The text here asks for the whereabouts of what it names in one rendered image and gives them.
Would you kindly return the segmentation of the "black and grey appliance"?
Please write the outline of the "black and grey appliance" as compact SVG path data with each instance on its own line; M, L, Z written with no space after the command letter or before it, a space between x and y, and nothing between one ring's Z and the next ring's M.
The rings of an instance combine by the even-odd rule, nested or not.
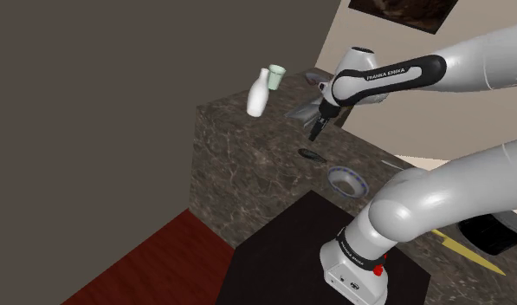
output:
M476 248L491 256L517 245L517 213L513 211L472 217L456 227Z

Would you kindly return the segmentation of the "black oblong object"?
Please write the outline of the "black oblong object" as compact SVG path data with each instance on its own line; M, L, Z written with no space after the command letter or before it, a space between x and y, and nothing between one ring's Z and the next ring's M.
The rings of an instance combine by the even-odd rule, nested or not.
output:
M327 160L325 158L323 158L322 156L320 156L318 153L310 151L306 148L300 148L298 150L298 154L303 158L310 159L315 162L319 162L319 163L323 163L323 164L325 164L327 162Z

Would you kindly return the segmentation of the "yellow knife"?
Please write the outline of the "yellow knife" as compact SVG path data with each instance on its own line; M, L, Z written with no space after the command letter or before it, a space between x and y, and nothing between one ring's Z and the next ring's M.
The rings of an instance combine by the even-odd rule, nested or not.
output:
M461 256L464 256L468 260L470 260L470 261L472 261L474 263L477 263L477 264L481 265L484 268L492 270L493 272L495 272L495 273L497 273L499 275L502 275L502 276L506 275L499 267L497 267L496 265L492 264L490 261L486 260L485 258L483 258L482 256L478 255L474 251L468 249L464 245L458 243L457 241L455 241L451 237L446 236L441 231L434 229L434 230L431 230L430 232L433 233L434 235L440 237L443 240L442 241L442 246L444 246L444 247L454 251L455 253L457 253L457 254L459 254Z

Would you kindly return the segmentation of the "white bottle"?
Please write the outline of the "white bottle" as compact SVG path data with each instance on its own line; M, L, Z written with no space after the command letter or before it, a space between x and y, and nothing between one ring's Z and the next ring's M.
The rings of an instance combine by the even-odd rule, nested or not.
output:
M247 99L247 114L260 117L268 102L268 75L269 70L262 68L258 78L252 84Z

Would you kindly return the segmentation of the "grey metal angular object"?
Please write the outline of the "grey metal angular object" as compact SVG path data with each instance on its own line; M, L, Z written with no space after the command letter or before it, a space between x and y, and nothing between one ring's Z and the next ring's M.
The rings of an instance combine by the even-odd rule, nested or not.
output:
M319 118L319 107L321 102L321 96L302 102L299 106L285 113L284 116L298 120L302 124L303 128L307 128Z

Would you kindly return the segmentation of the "black robot stand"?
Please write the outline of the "black robot stand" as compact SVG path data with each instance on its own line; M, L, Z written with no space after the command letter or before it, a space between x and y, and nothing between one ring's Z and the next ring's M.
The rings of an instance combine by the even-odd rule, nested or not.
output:
M236 247L215 305L354 305L326 283L319 257L353 219L309 191Z

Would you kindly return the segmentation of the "dark wall picture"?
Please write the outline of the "dark wall picture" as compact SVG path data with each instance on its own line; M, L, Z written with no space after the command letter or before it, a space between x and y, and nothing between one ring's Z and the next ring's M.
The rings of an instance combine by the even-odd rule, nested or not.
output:
M350 0L348 7L434 35L459 0Z

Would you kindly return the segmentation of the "white bowl with blue dots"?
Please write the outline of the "white bowl with blue dots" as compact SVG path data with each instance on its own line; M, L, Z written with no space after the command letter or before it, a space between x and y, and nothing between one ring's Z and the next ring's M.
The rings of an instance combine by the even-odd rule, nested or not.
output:
M327 172L327 180L334 191L346 198L362 198L369 193L370 187L362 176L345 166L331 167ZM346 191L341 187L344 183L352 189Z

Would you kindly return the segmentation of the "pale green cup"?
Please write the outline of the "pale green cup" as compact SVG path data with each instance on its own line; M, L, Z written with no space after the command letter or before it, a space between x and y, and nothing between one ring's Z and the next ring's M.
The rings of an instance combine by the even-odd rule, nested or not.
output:
M276 90L281 83L281 80L286 73L286 69L276 64L270 64L268 66L268 89Z

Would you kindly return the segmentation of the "grey shallow dish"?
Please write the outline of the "grey shallow dish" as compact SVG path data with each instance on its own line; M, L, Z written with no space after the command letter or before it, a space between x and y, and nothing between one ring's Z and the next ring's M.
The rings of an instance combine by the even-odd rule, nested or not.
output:
M305 73L305 79L306 79L307 83L311 86L318 86L322 82L328 83L330 81L329 78L326 78L323 75L310 73L310 72Z

